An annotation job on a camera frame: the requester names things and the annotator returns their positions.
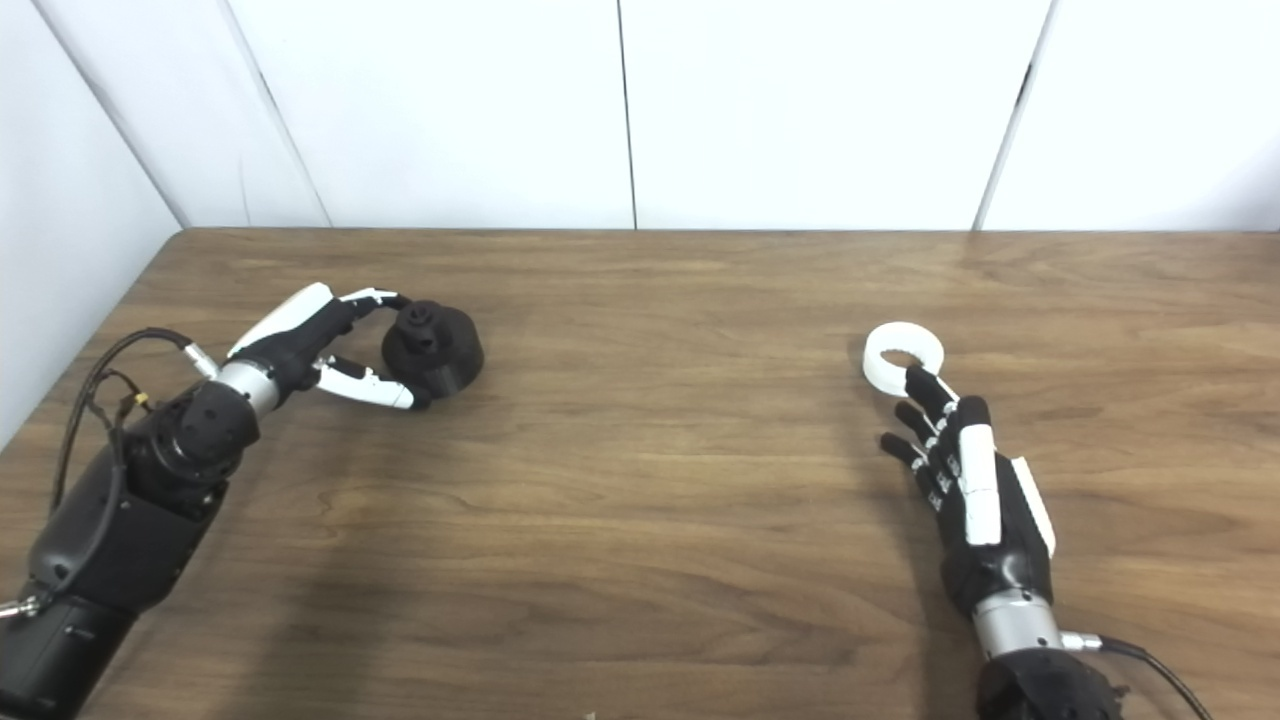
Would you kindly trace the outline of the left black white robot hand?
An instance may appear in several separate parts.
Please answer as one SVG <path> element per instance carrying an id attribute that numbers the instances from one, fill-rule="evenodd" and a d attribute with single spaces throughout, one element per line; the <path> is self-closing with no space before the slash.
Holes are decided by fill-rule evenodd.
<path id="1" fill-rule="evenodd" d="M 259 418 L 308 389 L 361 404 L 425 410 L 433 402 L 426 391 L 328 351 L 375 310 L 401 310 L 408 304 L 407 297 L 389 290 L 338 296 L 328 284 L 308 284 L 236 341 L 214 380 L 234 389 Z"/>

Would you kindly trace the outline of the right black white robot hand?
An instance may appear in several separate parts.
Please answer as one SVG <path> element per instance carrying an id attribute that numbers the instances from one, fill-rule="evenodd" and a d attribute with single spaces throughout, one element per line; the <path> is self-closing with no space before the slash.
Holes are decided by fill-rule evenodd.
<path id="1" fill-rule="evenodd" d="M 920 364 L 905 370 L 908 397 L 895 416 L 914 433 L 883 433 L 933 511 L 943 556 L 943 591 L 964 614 L 1014 591 L 1053 601 L 1051 525 L 1015 462 L 996 448 L 989 405 L 955 395 Z"/>

